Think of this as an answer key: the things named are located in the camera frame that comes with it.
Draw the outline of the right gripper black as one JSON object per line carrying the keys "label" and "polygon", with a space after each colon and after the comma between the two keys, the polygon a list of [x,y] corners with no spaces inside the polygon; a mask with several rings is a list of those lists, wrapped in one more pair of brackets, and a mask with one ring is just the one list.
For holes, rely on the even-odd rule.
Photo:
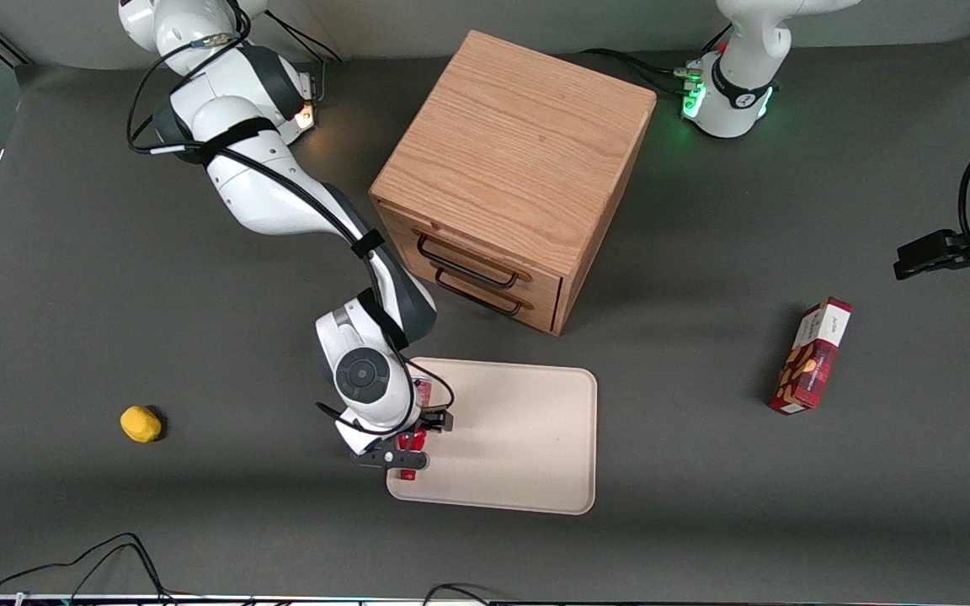
{"label": "right gripper black", "polygon": [[448,410],[427,411],[421,406],[413,407],[408,419],[408,431],[422,428],[424,431],[443,433],[453,429],[454,417]]}

